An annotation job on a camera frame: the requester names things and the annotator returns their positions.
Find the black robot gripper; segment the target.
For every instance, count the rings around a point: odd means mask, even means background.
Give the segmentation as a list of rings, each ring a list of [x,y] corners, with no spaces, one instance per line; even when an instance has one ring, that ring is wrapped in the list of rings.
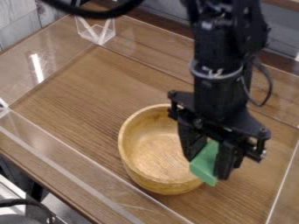
[[[181,152],[192,161],[206,142],[218,143],[213,174],[225,180],[242,158],[262,159],[269,129],[249,114],[248,104],[265,103],[249,96],[252,69],[262,66],[249,59],[232,71],[217,74],[190,63],[193,90],[168,92],[168,116],[177,122]]]

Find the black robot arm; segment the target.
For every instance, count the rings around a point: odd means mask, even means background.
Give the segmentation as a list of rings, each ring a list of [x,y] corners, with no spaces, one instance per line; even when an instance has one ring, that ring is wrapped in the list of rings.
[[[257,53],[269,27],[260,0],[184,0],[193,33],[190,92],[170,91],[168,116],[177,122],[190,173],[208,185],[226,179],[242,159],[260,161],[270,131],[249,114],[252,72],[268,74]]]

